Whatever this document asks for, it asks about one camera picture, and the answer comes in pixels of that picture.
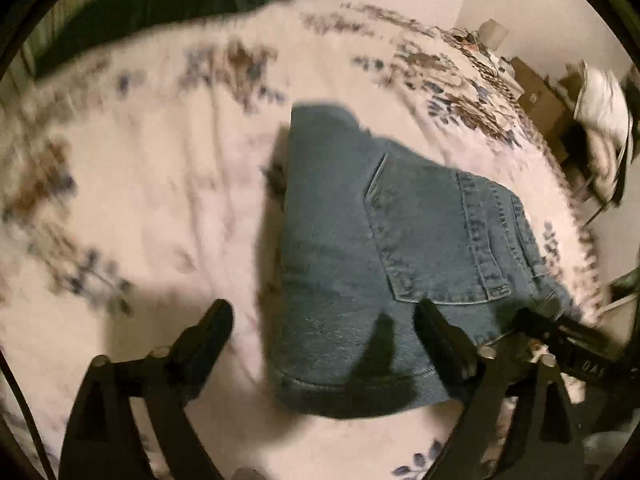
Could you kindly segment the blue denim pants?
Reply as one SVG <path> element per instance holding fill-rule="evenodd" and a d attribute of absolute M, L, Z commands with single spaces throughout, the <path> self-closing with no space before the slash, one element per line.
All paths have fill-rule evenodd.
<path fill-rule="evenodd" d="M 331 104 L 292 109 L 281 276 L 274 390 L 331 418 L 449 399 L 414 329 L 422 300 L 477 344 L 499 339 L 520 309 L 577 310 L 518 196 L 374 136 Z"/>

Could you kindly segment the white jacket on chair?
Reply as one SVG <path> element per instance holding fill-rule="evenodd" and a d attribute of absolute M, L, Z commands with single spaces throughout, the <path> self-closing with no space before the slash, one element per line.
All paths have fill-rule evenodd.
<path fill-rule="evenodd" d="M 582 61 L 578 74 L 582 85 L 574 119 L 587 136 L 594 192 L 608 202 L 614 197 L 618 179 L 627 166 L 628 148 L 632 148 L 631 114 L 623 88 L 612 70 L 600 70 Z"/>

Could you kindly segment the brown cardboard box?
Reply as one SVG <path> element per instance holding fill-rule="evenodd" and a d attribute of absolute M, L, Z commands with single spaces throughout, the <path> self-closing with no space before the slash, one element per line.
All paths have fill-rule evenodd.
<path fill-rule="evenodd" d="M 549 144 L 556 143 L 572 121 L 565 103 L 532 68 L 512 58 L 515 80 L 524 89 L 518 104 Z"/>

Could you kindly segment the floral bed blanket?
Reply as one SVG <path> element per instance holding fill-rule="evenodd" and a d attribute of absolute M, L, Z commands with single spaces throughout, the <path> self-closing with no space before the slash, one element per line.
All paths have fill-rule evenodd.
<path fill-rule="evenodd" d="M 297 416 L 265 376 L 280 304 L 292 105 L 510 188 L 580 322 L 601 286 L 570 187 L 495 71 L 452 32 L 376 6 L 277 3 L 100 47 L 1 114 L 1 347 L 47 456 L 98 354 L 170 344 L 217 297 L 236 324 L 189 414 L 231 479 L 420 478 L 458 408 Z"/>

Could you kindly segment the beige table lamp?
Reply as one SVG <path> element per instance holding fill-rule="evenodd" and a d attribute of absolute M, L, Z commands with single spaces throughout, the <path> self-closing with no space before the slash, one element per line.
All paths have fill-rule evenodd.
<path fill-rule="evenodd" d="M 480 41 L 488 50 L 497 51 L 509 35 L 509 29 L 490 18 L 480 25 L 477 33 L 480 36 Z"/>

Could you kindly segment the green striped curtain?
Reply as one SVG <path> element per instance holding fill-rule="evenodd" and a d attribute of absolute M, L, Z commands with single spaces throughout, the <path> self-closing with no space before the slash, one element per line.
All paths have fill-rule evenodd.
<path fill-rule="evenodd" d="M 96 0 L 1 0 L 1 105 L 32 83 L 37 60 L 63 28 Z"/>

